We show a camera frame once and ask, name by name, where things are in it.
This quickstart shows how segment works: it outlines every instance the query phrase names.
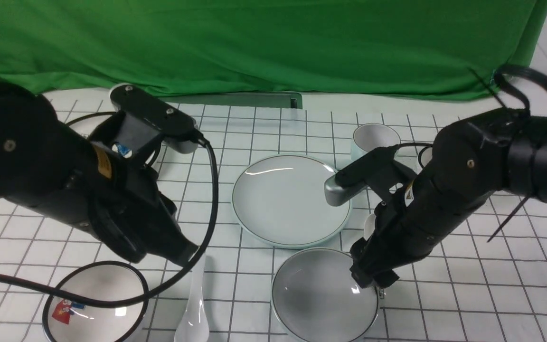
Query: screw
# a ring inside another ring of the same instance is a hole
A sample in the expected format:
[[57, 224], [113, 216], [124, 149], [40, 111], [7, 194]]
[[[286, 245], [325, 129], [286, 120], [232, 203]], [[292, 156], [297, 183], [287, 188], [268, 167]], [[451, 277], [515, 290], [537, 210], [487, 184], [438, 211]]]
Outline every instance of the screw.
[[6, 142], [4, 142], [4, 151], [6, 152], [12, 152], [16, 149], [16, 142], [12, 139], [7, 139]]

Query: plate rim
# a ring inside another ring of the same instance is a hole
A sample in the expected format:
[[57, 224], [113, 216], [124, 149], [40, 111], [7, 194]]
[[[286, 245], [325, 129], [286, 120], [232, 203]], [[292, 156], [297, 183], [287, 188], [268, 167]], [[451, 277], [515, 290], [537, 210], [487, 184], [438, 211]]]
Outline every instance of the plate rim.
[[[307, 249], [302, 249], [301, 251], [298, 251], [297, 253], [293, 253], [291, 256], [286, 258], [286, 260], [284, 260], [284, 262], [282, 262], [282, 264], [280, 264], [280, 266], [276, 269], [275, 274], [273, 275], [270, 290], [269, 290], [269, 297], [270, 297], [270, 303], [271, 303], [271, 306], [272, 306], [272, 311], [273, 311], [273, 314], [275, 315], [276, 319], [278, 320], [278, 322], [280, 322], [280, 325], [282, 326], [282, 329], [284, 329], [284, 331], [286, 331], [286, 333], [288, 333], [289, 335], [294, 336], [295, 338], [297, 338], [298, 340], [300, 340], [302, 342], [311, 342], [311, 341], [306, 340], [306, 339], [302, 338], [301, 336], [298, 336], [294, 331], [292, 331], [289, 327], [287, 327], [287, 325], [282, 321], [282, 319], [280, 318], [280, 313], [278, 313], [278, 310], [277, 310], [277, 308], [274, 304], [274, 296], [273, 296], [274, 295], [274, 289], [273, 288], [274, 288], [275, 280], [278, 278], [278, 273], [280, 273], [280, 270], [282, 269], [282, 267], [289, 260], [291, 260], [291, 258], [293, 258], [297, 255], [300, 255], [302, 253], [313, 252], [313, 251], [316, 251], [316, 250], [325, 250], [325, 251], [332, 251], [332, 252], [336, 252], [336, 253], [341, 253], [342, 255], [351, 258], [351, 256], [348, 255], [348, 253], [346, 253], [344, 251], [339, 251], [338, 249], [329, 248], [329, 247], [311, 247], [311, 248], [307, 248]], [[347, 342], [356, 342], [356, 341], [360, 340], [360, 338], [362, 338], [366, 333], [368, 333], [368, 331], [371, 329], [371, 327], [373, 327], [373, 325], [377, 321], [377, 318], [379, 317], [379, 311], [381, 309], [382, 299], [378, 296], [377, 287], [372, 286], [372, 289], [374, 291], [375, 298], [377, 299], [377, 307], [375, 309], [375, 315], [374, 315], [373, 319], [371, 320], [371, 323], [368, 325], [368, 327], [364, 330], [363, 333], [361, 333], [358, 337], [354, 338], [353, 340], [349, 340]]]
[[251, 231], [248, 227], [246, 227], [246, 225], [241, 221], [241, 219], [239, 218], [239, 215], [237, 214], [237, 211], [236, 211], [236, 206], [234, 205], [234, 193], [235, 193], [235, 190], [236, 190], [236, 186], [237, 186], [237, 182], [239, 182], [240, 178], [242, 177], [242, 175], [248, 170], [250, 169], [250, 167], [258, 164], [259, 162], [263, 162], [264, 160], [267, 160], [267, 159], [271, 159], [271, 158], [276, 158], [276, 157], [282, 157], [282, 156], [292, 156], [292, 157], [301, 157], [301, 158], [306, 158], [306, 159], [309, 159], [309, 160], [313, 160], [314, 162], [319, 162], [323, 165], [326, 165], [328, 167], [330, 167], [333, 171], [335, 171], [335, 173], [338, 172], [338, 170], [335, 168], [335, 167], [332, 167], [330, 166], [327, 162], [324, 162], [322, 160], [319, 160], [318, 158], [314, 158], [312, 156], [308, 156], [306, 154], [299, 154], [299, 153], [280, 153], [280, 154], [274, 154], [272, 156], [267, 156], [267, 157], [264, 157], [264, 158], [260, 158], [259, 160], [257, 160], [256, 162], [253, 162], [252, 164], [248, 165], [240, 174], [239, 176], [237, 176], [237, 179], [236, 181], [234, 182], [234, 188], [232, 189], [232, 198], [231, 198], [231, 206], [232, 206], [232, 212], [234, 213], [234, 217], [237, 221], [237, 223], [242, 227], [243, 230], [249, 232], [250, 235], [254, 236], [256, 239], [260, 240], [261, 242], [263, 243], [266, 243], [268, 245], [271, 245], [273, 247], [282, 247], [282, 248], [290, 248], [290, 249], [304, 249], [304, 248], [309, 248], [309, 247], [316, 247], [318, 246], [319, 244], [321, 243], [325, 243], [326, 241], [330, 240], [331, 238], [333, 238], [335, 236], [335, 234], [339, 233], [341, 230], [343, 230], [343, 228], [345, 228], [345, 226], [347, 226], [347, 223], [349, 221], [349, 217], [351, 215], [351, 210], [352, 208], [354, 208], [353, 206], [353, 202], [354, 202], [354, 199], [350, 199], [348, 202], [347, 202], [347, 205], [348, 205], [348, 212], [347, 214], [345, 215], [345, 219], [343, 220], [343, 222], [341, 222], [341, 224], [339, 225], [339, 227], [337, 227], [332, 233], [330, 233], [329, 235], [325, 236], [324, 238], [321, 238], [317, 241], [313, 241], [313, 242], [308, 242], [308, 243], [301, 243], [301, 244], [297, 244], [297, 245], [290, 245], [290, 244], [287, 244], [287, 243], [278, 243], [278, 242], [273, 242], [273, 241], [270, 241], [270, 240], [267, 240], [266, 238], [264, 237], [261, 237], [261, 236], [258, 236], [256, 233], [254, 233], [253, 231]]

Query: white bowl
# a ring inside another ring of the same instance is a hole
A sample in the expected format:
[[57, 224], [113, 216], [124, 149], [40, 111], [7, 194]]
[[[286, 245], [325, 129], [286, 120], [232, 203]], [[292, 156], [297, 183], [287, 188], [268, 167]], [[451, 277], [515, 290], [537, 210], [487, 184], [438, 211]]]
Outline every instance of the white bowl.
[[417, 155], [417, 173], [423, 171], [424, 167], [432, 160], [432, 148], [425, 147]]
[[389, 147], [399, 143], [400, 136], [392, 128], [380, 123], [367, 123], [354, 130], [350, 151], [351, 160], [355, 162], [377, 147]]
[[[134, 267], [117, 261], [89, 264], [67, 275], [57, 288], [102, 301], [144, 294], [147, 282]], [[148, 301], [101, 309], [50, 296], [43, 311], [43, 327], [50, 342], [131, 342], [143, 328]]]
[[338, 236], [351, 202], [326, 203], [324, 183], [336, 172], [314, 158], [278, 154], [264, 158], [237, 178], [232, 212], [259, 240], [276, 247], [305, 248]]
[[282, 328], [302, 342], [361, 338], [378, 314], [375, 288], [352, 279], [352, 259], [334, 249], [304, 249], [288, 258], [272, 282], [272, 307]]

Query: sticker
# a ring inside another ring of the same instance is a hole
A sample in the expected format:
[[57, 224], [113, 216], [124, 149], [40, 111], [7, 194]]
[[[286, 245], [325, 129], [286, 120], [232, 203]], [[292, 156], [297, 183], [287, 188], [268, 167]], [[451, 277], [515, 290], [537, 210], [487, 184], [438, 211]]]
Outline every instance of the sticker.
[[111, 179], [113, 177], [113, 168], [111, 167], [111, 160], [105, 151], [96, 145], [92, 145], [96, 151], [96, 158], [98, 159], [98, 172]]
[[408, 207], [413, 203], [415, 196], [413, 195], [413, 182], [406, 187], [404, 191], [404, 206]]
[[71, 316], [75, 314], [74, 309], [83, 310], [85, 309], [85, 305], [63, 299], [54, 308], [52, 318], [63, 324], [69, 324]]
[[114, 143], [111, 150], [119, 153], [124, 158], [130, 158], [132, 156], [132, 150], [128, 149], [128, 147], [125, 147], [124, 145], [121, 145], [119, 142]]

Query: white spoon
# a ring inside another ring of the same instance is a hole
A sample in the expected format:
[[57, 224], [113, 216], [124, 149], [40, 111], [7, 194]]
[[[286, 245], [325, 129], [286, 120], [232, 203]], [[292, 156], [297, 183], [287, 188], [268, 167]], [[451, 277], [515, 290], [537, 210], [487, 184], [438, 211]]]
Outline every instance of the white spoon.
[[202, 280], [204, 279], [204, 264], [206, 255], [193, 266], [191, 290], [185, 314], [180, 320], [179, 327], [174, 333], [174, 342], [207, 342], [210, 335], [206, 312], [204, 312], [204, 295], [202, 294]]
[[370, 214], [364, 221], [364, 239], [368, 241], [368, 238], [373, 235], [375, 231], [375, 214]]

